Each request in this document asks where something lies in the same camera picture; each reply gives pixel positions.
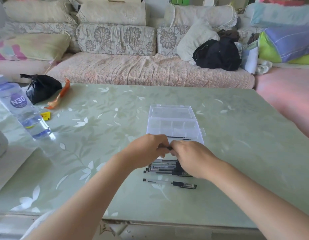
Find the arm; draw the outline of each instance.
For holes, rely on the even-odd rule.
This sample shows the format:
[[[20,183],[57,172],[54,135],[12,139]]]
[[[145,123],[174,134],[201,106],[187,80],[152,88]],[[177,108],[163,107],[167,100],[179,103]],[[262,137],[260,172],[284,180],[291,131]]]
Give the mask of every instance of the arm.
[[[117,190],[136,168],[165,157],[169,146],[164,135],[145,135],[114,155],[72,198],[25,238],[26,240],[92,239]]]
[[[213,182],[258,226],[268,240],[309,239],[309,216],[218,159],[197,142],[173,141],[183,169]]]

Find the bottle label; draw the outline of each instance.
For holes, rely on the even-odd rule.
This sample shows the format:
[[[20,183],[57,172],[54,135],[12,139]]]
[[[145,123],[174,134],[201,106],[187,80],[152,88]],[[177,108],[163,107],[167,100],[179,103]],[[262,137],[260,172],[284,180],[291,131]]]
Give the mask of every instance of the bottle label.
[[[15,108],[23,108],[27,105],[27,99],[22,94],[13,94],[10,98],[10,103]]]

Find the left hand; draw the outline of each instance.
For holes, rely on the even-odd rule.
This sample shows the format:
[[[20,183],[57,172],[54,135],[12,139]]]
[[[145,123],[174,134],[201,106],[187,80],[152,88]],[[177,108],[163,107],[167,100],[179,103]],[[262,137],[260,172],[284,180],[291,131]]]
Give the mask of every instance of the left hand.
[[[146,134],[132,141],[125,149],[118,153],[125,158],[133,169],[144,168],[158,157],[165,157],[170,151],[166,135]]]

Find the clear plastic box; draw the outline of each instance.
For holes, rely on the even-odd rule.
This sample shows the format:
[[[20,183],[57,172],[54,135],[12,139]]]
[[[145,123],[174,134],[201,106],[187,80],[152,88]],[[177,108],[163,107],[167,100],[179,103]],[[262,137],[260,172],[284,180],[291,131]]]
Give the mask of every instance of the clear plastic box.
[[[191,106],[152,104],[147,133],[165,134],[169,141],[198,141],[204,144],[198,121]]]

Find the glass tabletop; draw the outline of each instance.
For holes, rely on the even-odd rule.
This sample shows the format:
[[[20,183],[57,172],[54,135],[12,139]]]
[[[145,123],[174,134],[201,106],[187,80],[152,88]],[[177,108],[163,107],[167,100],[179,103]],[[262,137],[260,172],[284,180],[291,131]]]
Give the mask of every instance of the glass tabletop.
[[[0,191],[0,213],[41,215],[61,206],[112,155],[146,133],[151,104],[191,106],[213,153],[309,214],[309,139],[254,90],[97,84],[72,84],[51,111],[58,157],[51,161],[36,149]],[[45,105],[36,107],[45,112]],[[36,143],[1,105],[0,129],[10,144]],[[208,181],[143,171],[125,180],[104,219],[256,227]],[[197,189],[143,178],[189,182]]]

